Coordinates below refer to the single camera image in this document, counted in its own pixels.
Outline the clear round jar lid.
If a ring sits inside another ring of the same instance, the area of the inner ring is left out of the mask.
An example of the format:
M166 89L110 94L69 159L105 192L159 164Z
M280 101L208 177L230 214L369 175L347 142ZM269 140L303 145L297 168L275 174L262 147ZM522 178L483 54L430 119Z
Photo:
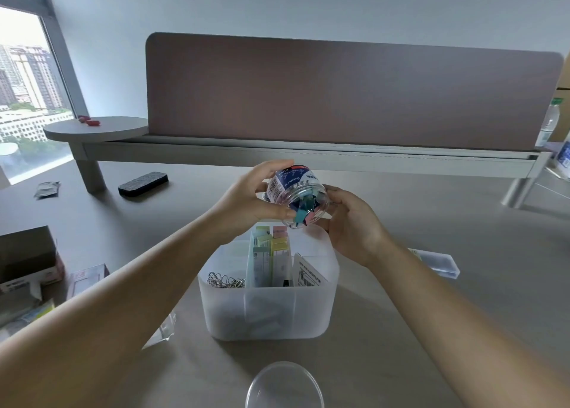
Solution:
M245 408L325 408L313 375L299 364L279 361L260 370L246 396Z

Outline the brown desk divider panel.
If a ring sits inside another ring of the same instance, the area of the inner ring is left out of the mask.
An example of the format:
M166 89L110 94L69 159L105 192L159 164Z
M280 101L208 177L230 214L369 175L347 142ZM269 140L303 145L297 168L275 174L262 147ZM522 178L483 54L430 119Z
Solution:
M149 132L192 138L529 151L556 52L151 34Z

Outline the clear water bottle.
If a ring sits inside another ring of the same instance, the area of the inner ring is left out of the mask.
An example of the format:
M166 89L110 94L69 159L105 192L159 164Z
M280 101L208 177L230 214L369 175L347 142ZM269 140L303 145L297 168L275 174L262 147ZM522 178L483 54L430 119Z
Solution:
M542 126L538 134L538 138L535 143L535 147L544 147L547 144L553 131L558 125L560 117L560 106L563 101L564 99L559 97L555 97L552 99L546 111L544 121L542 123Z

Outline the pastel sticky note packs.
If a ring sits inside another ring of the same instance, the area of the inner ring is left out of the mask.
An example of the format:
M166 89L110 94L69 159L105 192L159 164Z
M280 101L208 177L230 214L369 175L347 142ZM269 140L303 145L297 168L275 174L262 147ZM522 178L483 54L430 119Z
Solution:
M293 287L293 254L284 225L256 224L250 231L247 288Z

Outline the open cardboard box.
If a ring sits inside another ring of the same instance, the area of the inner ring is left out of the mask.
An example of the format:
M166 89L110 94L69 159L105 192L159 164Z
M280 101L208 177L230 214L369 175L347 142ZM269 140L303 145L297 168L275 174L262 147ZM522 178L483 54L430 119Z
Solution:
M65 268L48 226L0 236L0 292L27 283L47 286L64 279Z

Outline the blue and white package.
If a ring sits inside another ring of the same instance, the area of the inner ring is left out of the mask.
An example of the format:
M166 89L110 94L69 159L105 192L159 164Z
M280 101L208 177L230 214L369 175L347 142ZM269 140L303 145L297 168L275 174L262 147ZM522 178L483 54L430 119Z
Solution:
M570 178L570 138L567 138L555 159L555 168Z

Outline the person's left hand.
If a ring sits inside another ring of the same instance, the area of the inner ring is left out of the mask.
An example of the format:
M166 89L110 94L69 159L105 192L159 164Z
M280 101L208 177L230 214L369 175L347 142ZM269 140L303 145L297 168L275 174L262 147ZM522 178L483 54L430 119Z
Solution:
M267 202L257 196L267 190L266 180L293 164L293 159L276 159L256 165L242 175L207 212L207 220L211 222L214 236L221 244L228 243L263 220L295 217L295 211L288 206Z

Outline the clear plastic case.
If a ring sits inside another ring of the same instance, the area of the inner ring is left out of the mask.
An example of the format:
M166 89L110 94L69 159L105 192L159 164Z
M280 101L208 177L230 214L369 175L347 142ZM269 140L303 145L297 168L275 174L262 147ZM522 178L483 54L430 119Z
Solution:
M456 280L460 275L460 269L449 254L409 249L424 264L430 267L441 277Z

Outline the grey desk riser shelf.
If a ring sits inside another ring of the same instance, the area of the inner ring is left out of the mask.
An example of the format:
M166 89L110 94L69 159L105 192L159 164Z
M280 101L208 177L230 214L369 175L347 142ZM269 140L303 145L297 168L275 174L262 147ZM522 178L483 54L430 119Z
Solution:
M94 120L99 125L70 119L44 127L46 138L69 145L91 194L106 188L99 161L252 167L266 160L293 159L318 171L512 179L502 204L520 208L552 154L543 149L499 151L168 137L150 135L145 118L104 116Z

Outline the translucent plastic organizer box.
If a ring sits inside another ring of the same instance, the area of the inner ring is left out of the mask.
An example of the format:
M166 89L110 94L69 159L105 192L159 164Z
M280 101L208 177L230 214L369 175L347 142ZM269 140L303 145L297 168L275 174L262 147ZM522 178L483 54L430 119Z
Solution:
M203 313L210 334L222 341L312 339L330 323L339 264L330 237L315 225L288 229L291 252L326 260L325 287L220 289L206 281L210 272L245 279L250 230L220 246L198 274Z

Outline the pink framed plastic packet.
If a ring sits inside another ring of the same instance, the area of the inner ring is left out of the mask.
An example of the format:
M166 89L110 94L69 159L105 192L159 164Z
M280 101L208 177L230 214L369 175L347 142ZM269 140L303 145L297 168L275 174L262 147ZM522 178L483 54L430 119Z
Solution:
M66 301L80 295L99 281L110 275L106 264L100 264L73 273L66 278Z

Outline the clear jar of binder clips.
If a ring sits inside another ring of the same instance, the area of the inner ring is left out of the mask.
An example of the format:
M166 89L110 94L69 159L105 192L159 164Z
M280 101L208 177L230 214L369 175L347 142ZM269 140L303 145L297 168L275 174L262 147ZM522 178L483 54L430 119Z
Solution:
M285 226L291 229L314 224L324 217L330 206L324 185L310 168L303 165L292 165L277 171L269 179L262 199L295 211L292 219L283 220Z

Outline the grey window frame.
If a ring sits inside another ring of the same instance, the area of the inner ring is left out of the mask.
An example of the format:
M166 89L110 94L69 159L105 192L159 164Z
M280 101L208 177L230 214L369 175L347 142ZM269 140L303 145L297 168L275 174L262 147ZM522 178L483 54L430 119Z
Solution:
M0 8L16 10L39 18L70 106L75 114L89 116L53 0L0 0Z

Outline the person's right forearm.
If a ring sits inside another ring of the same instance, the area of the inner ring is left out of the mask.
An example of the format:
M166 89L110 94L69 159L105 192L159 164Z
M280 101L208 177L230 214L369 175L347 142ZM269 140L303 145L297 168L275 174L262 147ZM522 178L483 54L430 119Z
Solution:
M367 267L465 406L570 408L570 387L555 369L408 249L382 241Z

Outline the person's left forearm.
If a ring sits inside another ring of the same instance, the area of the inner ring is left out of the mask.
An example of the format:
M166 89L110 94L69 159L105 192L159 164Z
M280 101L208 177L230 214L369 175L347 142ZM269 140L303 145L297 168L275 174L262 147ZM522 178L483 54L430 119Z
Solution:
M0 344L0 408L103 408L206 260L251 228L209 212Z

